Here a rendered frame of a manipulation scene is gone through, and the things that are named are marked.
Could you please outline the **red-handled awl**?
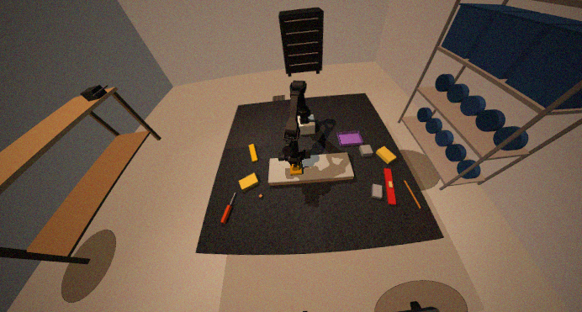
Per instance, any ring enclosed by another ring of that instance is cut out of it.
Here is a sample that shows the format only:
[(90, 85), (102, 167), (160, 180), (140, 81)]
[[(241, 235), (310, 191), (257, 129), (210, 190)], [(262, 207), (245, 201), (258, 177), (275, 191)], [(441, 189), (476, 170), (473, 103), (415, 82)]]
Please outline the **red-handled awl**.
[[(231, 204), (232, 204), (232, 201), (231, 201)], [(224, 223), (224, 224), (225, 224), (226, 220), (228, 219), (228, 217), (229, 217), (229, 212), (230, 212), (230, 210), (231, 210), (231, 208), (232, 208), (231, 204), (230, 204), (230, 205), (227, 205), (227, 207), (226, 207), (226, 211), (225, 211), (225, 213), (224, 213), (224, 215), (223, 215), (223, 217), (222, 217), (222, 220), (220, 221), (221, 223)]]

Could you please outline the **purple shallow tray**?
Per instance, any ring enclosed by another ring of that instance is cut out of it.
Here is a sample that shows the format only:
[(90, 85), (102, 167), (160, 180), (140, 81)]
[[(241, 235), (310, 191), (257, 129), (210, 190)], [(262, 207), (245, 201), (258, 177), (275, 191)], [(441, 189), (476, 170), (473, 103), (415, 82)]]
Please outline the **purple shallow tray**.
[(337, 139), (340, 146), (362, 145), (362, 137), (359, 131), (337, 132)]

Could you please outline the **red flat bar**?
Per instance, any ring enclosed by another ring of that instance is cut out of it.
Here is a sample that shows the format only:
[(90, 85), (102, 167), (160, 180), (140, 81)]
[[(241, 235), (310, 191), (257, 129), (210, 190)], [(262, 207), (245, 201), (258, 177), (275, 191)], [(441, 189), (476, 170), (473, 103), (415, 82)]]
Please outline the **red flat bar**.
[(385, 179), (385, 187), (386, 187), (388, 204), (396, 205), (395, 195), (394, 195), (394, 184), (392, 181), (391, 169), (384, 168), (384, 179)]

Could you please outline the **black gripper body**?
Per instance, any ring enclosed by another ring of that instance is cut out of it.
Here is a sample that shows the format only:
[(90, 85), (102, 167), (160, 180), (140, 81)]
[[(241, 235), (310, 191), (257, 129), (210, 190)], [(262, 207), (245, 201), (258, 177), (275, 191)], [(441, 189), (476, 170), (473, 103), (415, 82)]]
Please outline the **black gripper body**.
[[(299, 148), (298, 146), (296, 146), (294, 148), (294, 152), (298, 151), (299, 152)], [(304, 159), (310, 159), (310, 150), (303, 150), (299, 152), (299, 155), (301, 156), (301, 158)], [(282, 152), (278, 153), (278, 160), (279, 161), (284, 161), (284, 160), (288, 160), (288, 156), (285, 156)]]

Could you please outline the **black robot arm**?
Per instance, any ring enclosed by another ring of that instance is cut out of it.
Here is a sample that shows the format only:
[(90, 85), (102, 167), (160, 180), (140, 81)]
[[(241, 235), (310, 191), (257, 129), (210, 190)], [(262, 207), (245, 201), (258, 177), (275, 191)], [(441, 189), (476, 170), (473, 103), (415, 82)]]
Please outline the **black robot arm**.
[[(301, 161), (301, 156), (298, 151), (294, 152), (294, 148), (298, 145), (300, 134), (298, 116), (300, 116), (301, 124), (308, 124), (308, 117), (311, 115), (310, 109), (305, 104), (304, 94), (307, 89), (306, 81), (293, 81), (290, 84), (290, 108), (289, 117), (283, 132), (283, 140), (286, 143), (282, 149), (282, 153), (288, 156), (289, 164), (297, 164)], [(288, 136), (286, 136), (288, 135)]]

